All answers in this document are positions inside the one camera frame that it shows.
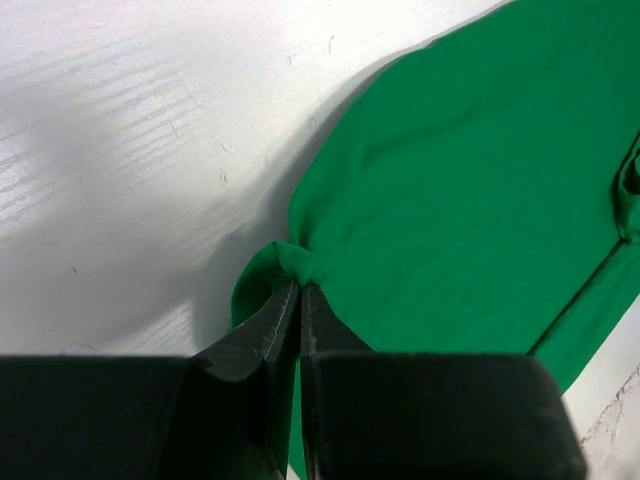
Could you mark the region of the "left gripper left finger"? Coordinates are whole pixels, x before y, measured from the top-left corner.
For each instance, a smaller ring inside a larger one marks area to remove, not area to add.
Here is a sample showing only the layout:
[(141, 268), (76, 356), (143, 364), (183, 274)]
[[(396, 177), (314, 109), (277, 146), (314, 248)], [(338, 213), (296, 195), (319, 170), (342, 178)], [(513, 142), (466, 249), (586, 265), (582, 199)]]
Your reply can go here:
[(3, 356), (5, 479), (282, 479), (299, 287), (191, 357)]

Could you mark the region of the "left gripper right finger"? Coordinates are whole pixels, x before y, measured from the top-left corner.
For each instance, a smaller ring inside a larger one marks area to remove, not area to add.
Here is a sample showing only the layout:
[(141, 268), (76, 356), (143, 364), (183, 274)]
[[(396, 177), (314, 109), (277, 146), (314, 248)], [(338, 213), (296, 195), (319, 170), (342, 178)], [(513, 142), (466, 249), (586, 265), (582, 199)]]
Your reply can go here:
[(560, 392), (532, 357), (377, 352), (310, 285), (300, 374), (311, 479), (586, 475)]

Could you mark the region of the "green t shirt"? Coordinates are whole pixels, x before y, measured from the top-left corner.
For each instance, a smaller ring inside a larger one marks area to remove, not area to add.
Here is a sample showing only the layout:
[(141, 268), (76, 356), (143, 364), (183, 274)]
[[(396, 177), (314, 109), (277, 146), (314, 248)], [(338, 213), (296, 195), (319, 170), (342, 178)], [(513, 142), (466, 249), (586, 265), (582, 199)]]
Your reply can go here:
[(525, 355), (561, 395), (639, 293), (638, 3), (515, 1), (391, 64), (245, 267), (233, 323), (288, 282), (303, 479), (310, 285), (377, 352)]

